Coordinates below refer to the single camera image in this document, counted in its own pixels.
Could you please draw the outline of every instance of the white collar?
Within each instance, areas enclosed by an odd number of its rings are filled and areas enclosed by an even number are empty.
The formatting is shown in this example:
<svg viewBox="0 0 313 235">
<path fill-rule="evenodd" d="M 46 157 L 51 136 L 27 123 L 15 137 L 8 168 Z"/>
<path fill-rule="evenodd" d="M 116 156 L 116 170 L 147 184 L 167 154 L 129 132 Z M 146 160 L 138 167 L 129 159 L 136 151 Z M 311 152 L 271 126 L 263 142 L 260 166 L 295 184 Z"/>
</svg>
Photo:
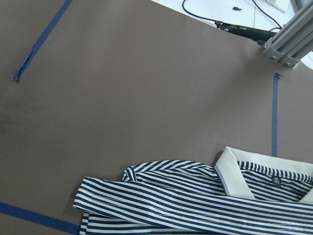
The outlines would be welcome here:
<svg viewBox="0 0 313 235">
<path fill-rule="evenodd" d="M 215 169 L 218 172 L 225 193 L 228 196 L 255 199 L 246 184 L 237 161 L 253 162 L 269 168 L 313 176 L 313 164 L 274 158 L 226 147 L 215 164 Z M 313 189 L 310 190 L 299 202 L 313 203 Z"/>
</svg>

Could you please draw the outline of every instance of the clothing label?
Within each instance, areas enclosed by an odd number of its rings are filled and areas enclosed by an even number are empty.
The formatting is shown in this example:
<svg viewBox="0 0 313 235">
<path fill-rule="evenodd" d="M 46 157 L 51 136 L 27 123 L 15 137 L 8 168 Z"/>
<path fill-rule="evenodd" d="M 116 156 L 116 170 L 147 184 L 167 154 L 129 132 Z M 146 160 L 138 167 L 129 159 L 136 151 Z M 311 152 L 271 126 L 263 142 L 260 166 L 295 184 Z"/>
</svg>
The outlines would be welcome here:
<svg viewBox="0 0 313 235">
<path fill-rule="evenodd" d="M 272 183 L 280 187 L 282 183 L 282 179 L 279 176 L 272 175 Z"/>
</svg>

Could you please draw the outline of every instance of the striped shirt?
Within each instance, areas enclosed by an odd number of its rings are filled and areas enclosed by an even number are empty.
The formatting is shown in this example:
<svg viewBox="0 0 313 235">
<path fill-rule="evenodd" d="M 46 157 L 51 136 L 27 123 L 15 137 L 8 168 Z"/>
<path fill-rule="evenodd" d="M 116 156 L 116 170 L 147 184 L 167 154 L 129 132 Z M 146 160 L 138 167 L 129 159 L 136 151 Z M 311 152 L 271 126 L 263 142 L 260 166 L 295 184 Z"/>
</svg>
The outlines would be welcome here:
<svg viewBox="0 0 313 235">
<path fill-rule="evenodd" d="M 81 235 L 313 234 L 313 165 L 227 147 L 210 167 L 159 161 L 86 177 Z"/>
</svg>

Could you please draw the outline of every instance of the painter's tape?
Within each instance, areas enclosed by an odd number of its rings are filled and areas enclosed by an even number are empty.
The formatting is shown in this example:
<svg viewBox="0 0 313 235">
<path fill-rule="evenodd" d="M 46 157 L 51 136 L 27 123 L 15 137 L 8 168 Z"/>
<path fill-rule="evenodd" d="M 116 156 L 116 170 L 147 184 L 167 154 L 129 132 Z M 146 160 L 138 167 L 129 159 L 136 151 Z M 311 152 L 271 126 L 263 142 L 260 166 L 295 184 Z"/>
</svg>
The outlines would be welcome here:
<svg viewBox="0 0 313 235">
<path fill-rule="evenodd" d="M 32 61 L 32 59 L 35 57 L 41 46 L 44 44 L 45 40 L 48 38 L 49 34 L 53 31 L 54 27 L 57 25 L 61 17 L 66 12 L 69 5 L 72 3 L 73 0 L 66 0 L 57 14 L 53 17 L 52 21 L 48 24 L 48 26 L 45 28 L 41 36 L 38 38 L 38 40 L 33 45 L 31 51 L 27 55 L 25 61 L 21 64 L 21 66 L 17 69 L 16 74 L 14 76 L 14 80 L 16 82 L 20 81 L 21 75 L 25 72 L 26 68 Z"/>
<path fill-rule="evenodd" d="M 79 234 L 79 225 L 72 224 L 60 219 L 55 219 L 43 214 L 25 210 L 0 202 L 0 213 L 23 219 L 29 222 L 40 224 L 52 229 L 57 229 L 69 234 Z"/>
<path fill-rule="evenodd" d="M 273 103 L 272 103 L 272 156 L 277 157 L 277 100 L 278 100 L 278 81 L 280 74 L 276 73 L 273 84 Z"/>
</svg>

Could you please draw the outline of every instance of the clothing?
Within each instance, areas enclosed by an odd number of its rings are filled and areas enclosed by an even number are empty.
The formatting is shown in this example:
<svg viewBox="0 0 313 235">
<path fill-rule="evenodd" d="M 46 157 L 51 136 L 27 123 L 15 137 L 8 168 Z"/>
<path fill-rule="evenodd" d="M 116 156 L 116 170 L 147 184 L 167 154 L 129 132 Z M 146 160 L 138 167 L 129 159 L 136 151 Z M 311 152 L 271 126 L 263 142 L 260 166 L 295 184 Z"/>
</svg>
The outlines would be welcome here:
<svg viewBox="0 0 313 235">
<path fill-rule="evenodd" d="M 313 164 L 225 148 L 210 167 L 160 161 L 86 177 L 80 234 L 313 234 Z"/>
</svg>

